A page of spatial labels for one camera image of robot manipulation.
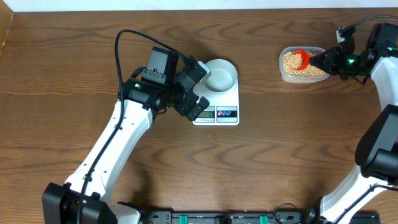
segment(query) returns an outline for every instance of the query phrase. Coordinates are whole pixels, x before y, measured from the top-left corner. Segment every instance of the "white backdrop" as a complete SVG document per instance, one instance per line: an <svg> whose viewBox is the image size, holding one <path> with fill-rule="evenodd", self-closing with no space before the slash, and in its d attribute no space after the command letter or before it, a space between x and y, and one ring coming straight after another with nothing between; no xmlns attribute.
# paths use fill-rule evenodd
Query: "white backdrop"
<svg viewBox="0 0 398 224"><path fill-rule="evenodd" d="M397 0L4 0L4 2L14 12L398 7Z"/></svg>

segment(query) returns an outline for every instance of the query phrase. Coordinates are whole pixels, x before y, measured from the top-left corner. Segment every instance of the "clear plastic container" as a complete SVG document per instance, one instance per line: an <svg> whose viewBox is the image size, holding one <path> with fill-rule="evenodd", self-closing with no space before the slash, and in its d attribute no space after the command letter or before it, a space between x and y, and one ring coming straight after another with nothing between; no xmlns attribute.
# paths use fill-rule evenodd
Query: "clear plastic container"
<svg viewBox="0 0 398 224"><path fill-rule="evenodd" d="M325 73L324 76L321 77L302 77L302 76L297 76L297 75L290 75L285 71L284 68L284 55L287 52L295 52L296 50L306 50L307 52L310 52L312 54L320 54L322 52L324 52L325 50L319 47L288 47L285 50L282 51L282 53L280 53L279 56L279 69L280 69L280 74L282 74L282 79L285 82L289 82L289 83L315 83L315 82L319 82L322 80L325 80L329 77L329 74Z"/></svg>

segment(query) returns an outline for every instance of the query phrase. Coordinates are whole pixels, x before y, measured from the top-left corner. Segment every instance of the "beans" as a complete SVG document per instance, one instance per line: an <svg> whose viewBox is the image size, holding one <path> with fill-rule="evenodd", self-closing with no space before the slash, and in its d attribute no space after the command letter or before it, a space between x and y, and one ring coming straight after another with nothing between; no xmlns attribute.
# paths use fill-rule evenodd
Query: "beans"
<svg viewBox="0 0 398 224"><path fill-rule="evenodd" d="M303 70L296 70L299 68L301 64L303 64L303 60L299 54L293 54L292 52L287 52L284 57L284 69L289 75L303 76L303 77L319 77L325 75L325 72L320 70L317 67L312 65L308 65Z"/></svg>

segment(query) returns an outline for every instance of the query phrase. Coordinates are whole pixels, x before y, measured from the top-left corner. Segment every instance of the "kitchen scale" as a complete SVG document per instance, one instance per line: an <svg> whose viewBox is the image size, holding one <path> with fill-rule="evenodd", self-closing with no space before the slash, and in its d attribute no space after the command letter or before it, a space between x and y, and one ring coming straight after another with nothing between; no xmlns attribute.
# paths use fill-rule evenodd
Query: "kitchen scale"
<svg viewBox="0 0 398 224"><path fill-rule="evenodd" d="M239 85L234 65L223 59L206 63L211 76L202 84L195 85L193 92L204 96L210 105L193 121L195 125L238 125Z"/></svg>

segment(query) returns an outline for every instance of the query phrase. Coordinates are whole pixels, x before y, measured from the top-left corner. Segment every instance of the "wooden object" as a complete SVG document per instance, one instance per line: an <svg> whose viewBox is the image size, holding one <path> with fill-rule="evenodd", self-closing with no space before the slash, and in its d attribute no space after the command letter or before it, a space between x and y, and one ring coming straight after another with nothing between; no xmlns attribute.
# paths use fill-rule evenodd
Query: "wooden object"
<svg viewBox="0 0 398 224"><path fill-rule="evenodd" d="M283 82L279 54L289 46L332 47L339 26L376 14L398 10L18 13L0 60L0 223L42 223L48 183L62 184L93 147L117 100L114 39L126 28L204 62L234 63L241 122L199 127L173 109L158 116L121 172L112 203L253 212L290 202L308 208L350 172L356 145L381 109L372 81ZM359 27L358 50L372 23ZM152 46L123 34L125 79L147 65ZM392 224L397 203L397 194L384 192L364 210Z"/></svg>
<svg viewBox="0 0 398 224"><path fill-rule="evenodd" d="M14 13L8 8L4 1L0 0L0 56L6 46L6 39Z"/></svg>

